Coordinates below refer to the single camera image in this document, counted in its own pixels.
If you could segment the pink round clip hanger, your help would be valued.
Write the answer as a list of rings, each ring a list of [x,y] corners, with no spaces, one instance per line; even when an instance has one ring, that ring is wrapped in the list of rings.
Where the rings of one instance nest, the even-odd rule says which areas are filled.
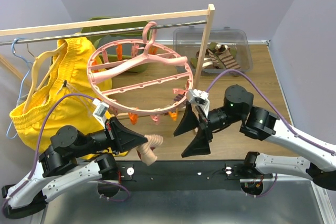
[[[141,50],[142,46],[143,46],[142,44],[134,44],[134,45],[121,44],[117,46],[111,46],[106,49],[108,62],[129,60],[135,56],[139,56],[140,54],[143,53],[143,51]],[[160,79],[168,76],[173,76],[175,74],[183,73],[184,71],[185,71],[184,67],[181,66],[170,66],[161,63],[146,63],[143,65],[133,67],[129,70],[126,70],[125,72],[121,73],[120,75],[112,79],[108,79],[106,81],[101,82],[100,84],[98,84],[98,88],[101,91],[106,91],[110,89],[121,88],[124,86],[130,86],[133,84],[147,82],[155,79]],[[115,99],[117,102],[127,107],[136,107],[142,110],[165,108],[167,106],[172,105],[172,103],[174,102],[173,99],[176,96],[173,93],[174,88],[184,89],[186,91],[190,89],[186,87],[186,83],[187,83],[186,78],[180,78],[178,80],[168,81],[163,84],[157,84],[143,89],[136,89],[127,91],[125,93],[115,94],[112,95],[111,98]],[[149,116],[151,120],[154,121],[154,123],[158,123],[160,117],[164,116],[164,114],[155,116],[144,114],[138,115],[125,111],[118,112],[112,107],[110,107],[110,109],[112,115],[124,115],[125,117],[130,118],[131,122],[137,121],[141,116]]]

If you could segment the green striped sock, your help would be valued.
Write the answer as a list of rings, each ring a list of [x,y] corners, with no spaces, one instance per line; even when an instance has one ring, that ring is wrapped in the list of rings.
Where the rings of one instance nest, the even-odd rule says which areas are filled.
[[[197,58],[190,58],[190,63],[192,65],[192,67],[194,69],[196,69],[197,68],[197,64],[198,64],[198,59]]]
[[[228,45],[217,44],[215,42],[210,43],[209,49],[217,55],[226,53],[232,55],[234,58],[237,55],[237,50],[235,48],[229,47]]]

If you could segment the brown striped sock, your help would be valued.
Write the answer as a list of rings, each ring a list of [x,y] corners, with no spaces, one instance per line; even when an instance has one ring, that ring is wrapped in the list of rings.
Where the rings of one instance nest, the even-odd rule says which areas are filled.
[[[227,45],[218,45],[216,55],[226,69],[240,70],[240,65],[236,60],[237,50]]]
[[[215,55],[210,49],[206,49],[205,58],[202,64],[202,68],[214,68],[221,69],[222,65],[217,55]]]

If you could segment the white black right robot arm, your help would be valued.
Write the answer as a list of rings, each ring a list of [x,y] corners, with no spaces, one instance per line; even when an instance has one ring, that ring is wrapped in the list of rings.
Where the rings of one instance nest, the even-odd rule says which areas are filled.
[[[189,89],[184,115],[174,131],[178,136],[197,129],[197,134],[182,152],[182,157],[208,155],[213,135],[241,122],[239,131],[246,137],[266,141],[298,154],[297,157],[272,156],[248,152],[238,171],[243,178],[264,174],[284,174],[311,180],[335,190],[335,145],[319,140],[295,127],[276,113],[253,105],[254,95],[233,85],[224,93],[220,108],[209,110],[208,93]]]

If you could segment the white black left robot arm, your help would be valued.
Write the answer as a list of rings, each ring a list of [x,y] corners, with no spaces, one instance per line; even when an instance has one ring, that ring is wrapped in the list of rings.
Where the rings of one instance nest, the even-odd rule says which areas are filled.
[[[2,213],[8,219],[25,218],[76,186],[118,179],[113,155],[147,142],[144,135],[124,127],[117,118],[106,120],[103,130],[89,134],[63,126],[51,137],[51,145],[39,156],[33,173],[16,185],[2,188]]]

